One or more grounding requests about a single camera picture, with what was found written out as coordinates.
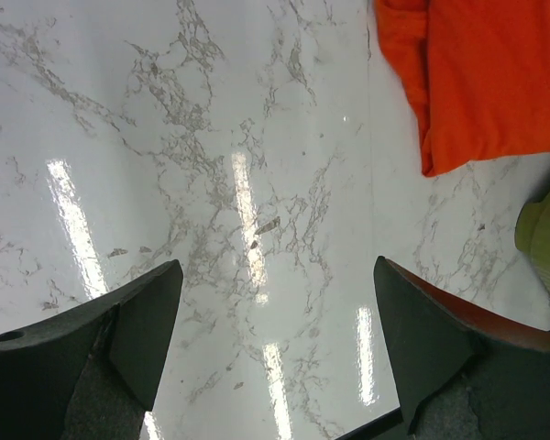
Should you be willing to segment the orange t shirt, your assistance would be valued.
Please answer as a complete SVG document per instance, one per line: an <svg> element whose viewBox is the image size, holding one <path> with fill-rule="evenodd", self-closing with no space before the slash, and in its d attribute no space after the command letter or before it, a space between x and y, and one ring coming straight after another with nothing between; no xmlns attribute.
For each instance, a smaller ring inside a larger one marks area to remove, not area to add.
<svg viewBox="0 0 550 440"><path fill-rule="evenodd" d="M423 175L550 152L550 1L377 1Z"/></svg>

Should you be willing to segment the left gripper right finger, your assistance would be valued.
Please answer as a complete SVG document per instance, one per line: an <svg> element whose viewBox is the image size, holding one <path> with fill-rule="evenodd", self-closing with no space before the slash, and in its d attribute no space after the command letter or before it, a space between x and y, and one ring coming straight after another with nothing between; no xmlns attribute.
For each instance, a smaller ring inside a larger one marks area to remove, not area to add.
<svg viewBox="0 0 550 440"><path fill-rule="evenodd" d="M550 439L550 331L380 257L374 285L398 409L384 439Z"/></svg>

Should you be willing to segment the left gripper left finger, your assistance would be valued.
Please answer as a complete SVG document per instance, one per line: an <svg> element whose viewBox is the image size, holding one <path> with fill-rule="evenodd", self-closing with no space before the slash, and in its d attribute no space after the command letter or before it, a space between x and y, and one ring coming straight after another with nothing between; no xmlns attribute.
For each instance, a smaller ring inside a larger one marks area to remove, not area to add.
<svg viewBox="0 0 550 440"><path fill-rule="evenodd" d="M137 439L179 308L178 260L0 335L0 439Z"/></svg>

